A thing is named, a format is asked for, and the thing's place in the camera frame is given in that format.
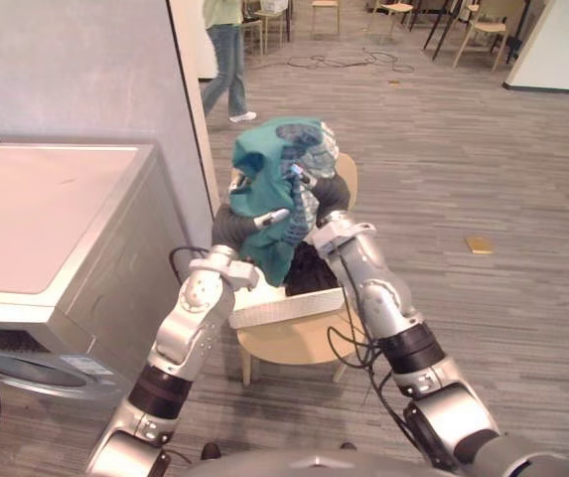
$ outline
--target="person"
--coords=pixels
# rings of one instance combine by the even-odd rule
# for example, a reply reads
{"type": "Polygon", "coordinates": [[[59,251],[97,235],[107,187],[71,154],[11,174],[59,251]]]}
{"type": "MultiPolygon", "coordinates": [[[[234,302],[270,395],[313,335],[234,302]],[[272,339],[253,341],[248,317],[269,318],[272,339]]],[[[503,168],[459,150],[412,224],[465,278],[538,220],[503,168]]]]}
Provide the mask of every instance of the person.
{"type": "Polygon", "coordinates": [[[217,59],[217,76],[203,91],[205,115],[228,89],[229,120],[251,121],[257,114],[246,108],[244,46],[240,32],[242,0],[205,0],[203,13],[217,59]]]}

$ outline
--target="black table leg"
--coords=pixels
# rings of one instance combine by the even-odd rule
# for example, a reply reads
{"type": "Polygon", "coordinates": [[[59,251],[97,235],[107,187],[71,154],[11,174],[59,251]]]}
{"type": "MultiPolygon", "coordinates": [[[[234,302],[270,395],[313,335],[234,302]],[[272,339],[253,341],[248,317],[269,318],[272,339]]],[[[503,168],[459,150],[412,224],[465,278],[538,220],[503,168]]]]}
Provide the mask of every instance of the black table leg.
{"type": "Polygon", "coordinates": [[[293,0],[288,0],[288,7],[286,7],[286,41],[291,42],[291,7],[293,0]]]}
{"type": "Polygon", "coordinates": [[[416,17],[419,16],[419,11],[421,10],[421,4],[422,3],[423,3],[423,0],[419,0],[417,2],[416,6],[414,7],[414,11],[412,12],[412,21],[410,22],[410,32],[414,28],[414,24],[416,23],[416,17]]]}
{"type": "Polygon", "coordinates": [[[434,56],[432,57],[432,61],[436,60],[436,57],[439,54],[439,50],[441,50],[441,47],[443,46],[443,42],[445,41],[445,37],[447,37],[447,34],[450,31],[450,28],[452,28],[452,23],[454,23],[454,20],[455,20],[454,13],[450,13],[450,19],[448,20],[447,25],[445,26],[445,30],[443,30],[443,35],[441,36],[441,39],[439,40],[439,44],[436,46],[436,50],[434,52],[434,56]]]}
{"type": "Polygon", "coordinates": [[[520,21],[518,22],[518,28],[515,30],[515,37],[513,37],[513,43],[511,48],[509,48],[509,54],[506,56],[506,63],[509,64],[511,60],[511,56],[513,55],[513,51],[515,48],[513,45],[520,45],[520,33],[522,32],[522,25],[524,25],[524,21],[526,20],[526,14],[529,12],[529,6],[531,5],[531,0],[524,0],[524,10],[522,11],[522,15],[520,16],[520,21]]]}
{"type": "Polygon", "coordinates": [[[428,46],[428,44],[430,43],[430,40],[432,40],[432,36],[434,35],[434,32],[436,31],[436,27],[439,26],[439,22],[441,21],[441,17],[443,17],[444,13],[447,13],[447,7],[450,4],[452,0],[443,0],[443,4],[441,5],[441,9],[439,10],[439,16],[436,17],[436,22],[434,22],[434,25],[432,26],[432,30],[430,30],[430,35],[427,37],[427,40],[425,41],[425,45],[423,45],[423,50],[425,50],[428,46]]]}

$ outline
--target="green shirt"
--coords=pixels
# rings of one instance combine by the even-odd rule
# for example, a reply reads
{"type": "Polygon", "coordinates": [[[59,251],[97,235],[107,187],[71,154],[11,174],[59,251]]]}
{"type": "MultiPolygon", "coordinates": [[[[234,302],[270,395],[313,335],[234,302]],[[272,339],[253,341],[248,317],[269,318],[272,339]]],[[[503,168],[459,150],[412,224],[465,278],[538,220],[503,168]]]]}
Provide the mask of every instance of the green shirt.
{"type": "Polygon", "coordinates": [[[205,0],[205,26],[242,23],[242,0],[205,0]]]}

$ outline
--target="washer lid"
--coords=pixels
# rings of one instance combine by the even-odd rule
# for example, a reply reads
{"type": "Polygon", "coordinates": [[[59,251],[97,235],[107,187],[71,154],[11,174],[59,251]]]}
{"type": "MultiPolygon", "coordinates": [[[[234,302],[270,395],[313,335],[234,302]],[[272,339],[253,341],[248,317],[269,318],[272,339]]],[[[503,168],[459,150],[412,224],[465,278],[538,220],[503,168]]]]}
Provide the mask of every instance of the washer lid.
{"type": "Polygon", "coordinates": [[[138,150],[0,145],[0,291],[48,287],[138,150]]]}

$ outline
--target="black wire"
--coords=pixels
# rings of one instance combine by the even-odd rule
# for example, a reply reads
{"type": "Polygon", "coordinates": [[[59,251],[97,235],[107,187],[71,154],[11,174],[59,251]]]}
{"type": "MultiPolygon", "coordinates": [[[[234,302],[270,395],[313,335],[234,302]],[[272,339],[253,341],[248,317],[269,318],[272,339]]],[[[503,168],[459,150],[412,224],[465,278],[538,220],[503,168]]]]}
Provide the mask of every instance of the black wire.
{"type": "Polygon", "coordinates": [[[192,246],[192,245],[183,245],[177,246],[173,250],[169,252],[169,264],[172,265],[172,270],[174,271],[174,276],[178,280],[179,286],[183,286],[183,280],[181,279],[181,274],[178,271],[178,267],[176,266],[176,262],[174,261],[174,257],[176,253],[182,250],[190,250],[199,253],[201,256],[205,256],[205,253],[208,253],[209,250],[207,248],[202,248],[201,246],[192,246]]]}
{"type": "Polygon", "coordinates": [[[306,70],[317,70],[320,67],[327,68],[353,68],[367,67],[369,65],[387,65],[395,73],[414,73],[411,65],[399,65],[399,57],[386,52],[371,52],[366,47],[361,49],[366,56],[359,62],[345,63],[339,60],[330,60],[325,55],[311,55],[310,57],[290,57],[286,62],[269,63],[249,68],[249,70],[262,70],[271,67],[292,67],[306,70]]]}
{"type": "MultiPolygon", "coordinates": [[[[348,277],[348,280],[351,284],[351,288],[353,289],[353,293],[355,295],[355,302],[356,302],[356,308],[359,312],[359,314],[363,314],[363,308],[361,307],[361,301],[360,301],[360,297],[359,297],[359,293],[358,293],[358,289],[356,287],[355,281],[353,280],[353,276],[351,275],[351,271],[349,270],[349,268],[346,266],[346,261],[344,260],[344,257],[342,256],[341,251],[337,248],[337,254],[340,258],[340,262],[342,264],[342,267],[344,268],[344,271],[346,272],[346,275],[348,277]]],[[[410,428],[408,427],[407,423],[401,418],[401,416],[392,408],[392,406],[388,403],[388,401],[386,400],[385,396],[383,395],[383,387],[387,384],[387,382],[389,381],[389,379],[392,376],[392,370],[390,370],[381,380],[380,384],[377,384],[376,380],[374,379],[374,363],[376,362],[376,360],[378,359],[378,357],[380,355],[382,355],[382,352],[379,350],[379,347],[375,345],[374,340],[372,339],[367,326],[365,325],[365,318],[362,316],[360,323],[361,323],[361,328],[363,329],[363,333],[365,335],[365,338],[367,340],[367,343],[360,343],[356,340],[356,334],[355,334],[355,325],[353,322],[353,315],[351,314],[351,309],[350,306],[348,304],[348,299],[346,298],[346,292],[344,290],[344,287],[342,286],[342,292],[345,296],[346,299],[346,309],[348,311],[348,316],[349,316],[349,322],[351,325],[351,332],[353,334],[352,338],[348,338],[347,336],[345,336],[343,333],[341,333],[339,330],[333,328],[333,327],[329,327],[327,334],[328,334],[328,341],[329,341],[329,345],[331,347],[331,350],[333,351],[333,353],[335,354],[335,356],[345,365],[351,367],[351,368],[356,368],[356,369],[365,369],[367,370],[367,374],[368,374],[368,379],[370,381],[370,387],[374,389],[374,392],[376,393],[379,401],[381,402],[381,404],[383,405],[383,407],[385,408],[385,410],[388,412],[388,414],[390,414],[390,417],[392,417],[392,420],[394,420],[394,423],[396,424],[396,426],[401,430],[401,432],[403,433],[403,435],[405,436],[405,438],[408,440],[408,442],[410,442],[410,444],[412,444],[416,449],[419,449],[418,444],[416,443],[416,440],[414,439],[414,436],[412,435],[412,431],[410,430],[410,428]],[[356,351],[356,358],[359,362],[359,364],[353,364],[353,363],[349,363],[344,357],[340,356],[339,353],[337,352],[337,350],[335,349],[335,344],[333,343],[332,340],[332,336],[331,336],[331,332],[337,334],[340,338],[342,338],[343,340],[348,341],[349,343],[355,345],[355,351],[356,351]],[[366,347],[366,352],[364,355],[364,358],[361,357],[359,351],[358,351],[358,347],[359,346],[365,346],[366,347]]]]}
{"type": "Polygon", "coordinates": [[[185,462],[187,462],[189,465],[192,465],[192,459],[190,459],[189,457],[187,457],[185,454],[179,452],[178,450],[173,450],[173,449],[165,449],[165,453],[166,454],[175,454],[178,455],[179,457],[181,457],[185,462]]]}

